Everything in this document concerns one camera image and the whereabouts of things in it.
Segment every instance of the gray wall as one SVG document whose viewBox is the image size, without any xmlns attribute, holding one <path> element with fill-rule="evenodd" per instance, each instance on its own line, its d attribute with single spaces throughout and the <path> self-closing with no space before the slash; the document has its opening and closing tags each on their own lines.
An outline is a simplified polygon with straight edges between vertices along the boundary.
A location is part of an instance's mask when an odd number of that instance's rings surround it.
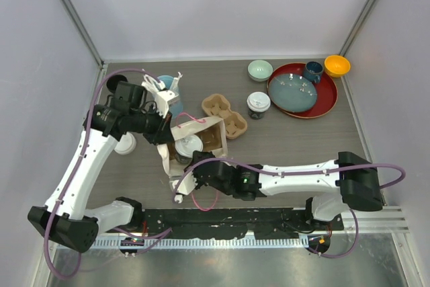
<svg viewBox="0 0 430 287">
<path fill-rule="evenodd" d="M 430 244 L 430 0 L 379 0 L 347 57 L 348 76 L 376 161 L 406 168 L 386 190 L 406 214 L 422 263 Z M 383 173 L 384 181 L 396 176 Z"/>
<path fill-rule="evenodd" d="M 0 0 L 0 279 L 30 286 L 42 238 L 27 221 L 75 151 L 97 67 L 59 0 Z"/>
<path fill-rule="evenodd" d="M 342 47 L 366 0 L 72 0 L 107 60 L 308 56 Z"/>
</svg>

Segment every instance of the dark wood surface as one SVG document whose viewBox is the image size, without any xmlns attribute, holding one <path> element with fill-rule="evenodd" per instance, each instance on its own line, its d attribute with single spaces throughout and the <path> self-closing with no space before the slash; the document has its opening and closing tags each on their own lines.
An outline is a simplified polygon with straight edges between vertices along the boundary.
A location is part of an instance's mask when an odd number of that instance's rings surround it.
<svg viewBox="0 0 430 287">
<path fill-rule="evenodd" d="M 252 120 L 247 114 L 246 100 L 254 91 L 265 91 L 265 83 L 252 81 L 247 75 L 249 60 L 163 62 L 110 64 L 108 72 L 127 67 L 144 68 L 154 75 L 176 76 L 179 82 L 184 111 L 196 117 L 205 116 L 202 100 L 213 93 L 221 93 L 231 104 L 233 111 L 240 113 L 248 122 L 248 130 L 234 140 L 227 140 L 229 157 L 245 163 L 291 166 L 319 163 L 337 158 L 339 151 L 352 151 L 364 156 L 363 148 L 355 127 L 353 116 L 340 79 L 335 80 L 339 92 L 336 106 L 327 115 L 301 120 L 289 117 L 275 107 L 270 107 L 261 120 Z M 274 68 L 287 60 L 270 60 Z M 139 83 L 142 76 L 126 74 L 129 81 Z M 101 101 L 104 102 L 106 91 Z M 137 147 L 133 153 L 120 156 L 112 153 L 103 166 L 90 195 L 88 208 L 111 203 L 118 196 L 133 198 L 142 202 L 144 208 L 189 208 L 194 207 L 190 197 L 183 204 L 171 202 L 168 177 L 163 171 L 161 158 L 156 147 L 148 144 L 141 135 L 136 135 Z M 260 198 L 254 202 L 235 200 L 220 196 L 217 208 L 304 206 L 310 193 L 280 194 Z M 196 191 L 201 206 L 212 204 L 215 191 L 202 188 Z"/>
</svg>

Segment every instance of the small green bowl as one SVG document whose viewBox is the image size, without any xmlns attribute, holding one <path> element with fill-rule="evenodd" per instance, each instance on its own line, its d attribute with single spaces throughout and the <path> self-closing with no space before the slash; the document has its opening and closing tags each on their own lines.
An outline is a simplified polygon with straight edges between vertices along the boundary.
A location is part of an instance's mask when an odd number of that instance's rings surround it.
<svg viewBox="0 0 430 287">
<path fill-rule="evenodd" d="M 253 60 L 248 65 L 248 74 L 252 80 L 264 82 L 268 80 L 273 73 L 273 67 L 265 60 Z"/>
</svg>

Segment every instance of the teal plate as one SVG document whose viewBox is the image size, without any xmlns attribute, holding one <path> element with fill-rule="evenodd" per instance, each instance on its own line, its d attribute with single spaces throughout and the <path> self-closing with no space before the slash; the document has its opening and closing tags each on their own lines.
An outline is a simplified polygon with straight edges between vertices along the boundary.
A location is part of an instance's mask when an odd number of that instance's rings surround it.
<svg viewBox="0 0 430 287">
<path fill-rule="evenodd" d="M 274 77 L 269 84 L 269 96 L 275 105 L 289 112 L 311 109 L 318 97 L 312 82 L 292 73 Z"/>
</svg>

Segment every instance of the paper bag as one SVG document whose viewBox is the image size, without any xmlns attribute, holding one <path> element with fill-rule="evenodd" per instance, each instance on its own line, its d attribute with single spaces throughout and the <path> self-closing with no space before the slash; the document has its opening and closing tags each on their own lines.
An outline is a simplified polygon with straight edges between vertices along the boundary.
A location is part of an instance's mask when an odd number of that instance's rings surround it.
<svg viewBox="0 0 430 287">
<path fill-rule="evenodd" d="M 227 156 L 228 150 L 224 120 L 216 116 L 206 117 L 200 120 L 205 120 L 205 122 L 200 123 L 192 120 L 172 128 L 171 131 L 175 141 L 195 134 L 199 136 L 203 142 L 203 151 L 212 152 L 215 157 Z M 176 150 L 174 142 L 158 145 L 157 149 L 163 160 L 163 168 L 165 173 L 169 176 L 169 183 L 173 190 L 187 165 L 180 164 L 175 159 Z M 195 179 L 192 173 L 190 173 L 182 181 L 178 188 L 178 193 L 188 195 L 195 186 Z"/>
</svg>

